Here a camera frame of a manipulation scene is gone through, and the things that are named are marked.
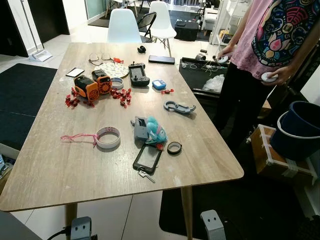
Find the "person's left hand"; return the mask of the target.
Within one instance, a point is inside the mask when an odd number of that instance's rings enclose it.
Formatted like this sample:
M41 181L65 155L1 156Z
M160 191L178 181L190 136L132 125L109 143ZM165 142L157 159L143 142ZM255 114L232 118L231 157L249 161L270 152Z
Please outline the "person's left hand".
M274 82L270 82L270 85L283 85L290 80L291 77L295 75L297 68L294 66L284 66L278 68L270 74L270 78L274 78L277 75L277 78Z

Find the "person's right hand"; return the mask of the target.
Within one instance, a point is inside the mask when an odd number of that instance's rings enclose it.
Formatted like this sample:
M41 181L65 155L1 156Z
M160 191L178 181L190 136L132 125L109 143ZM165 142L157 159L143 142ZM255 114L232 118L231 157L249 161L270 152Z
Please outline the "person's right hand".
M231 59L231 56L233 55L233 51L235 49L235 45L227 45L226 47L222 48L217 55L216 55L216 61L218 64L224 64L228 63Z

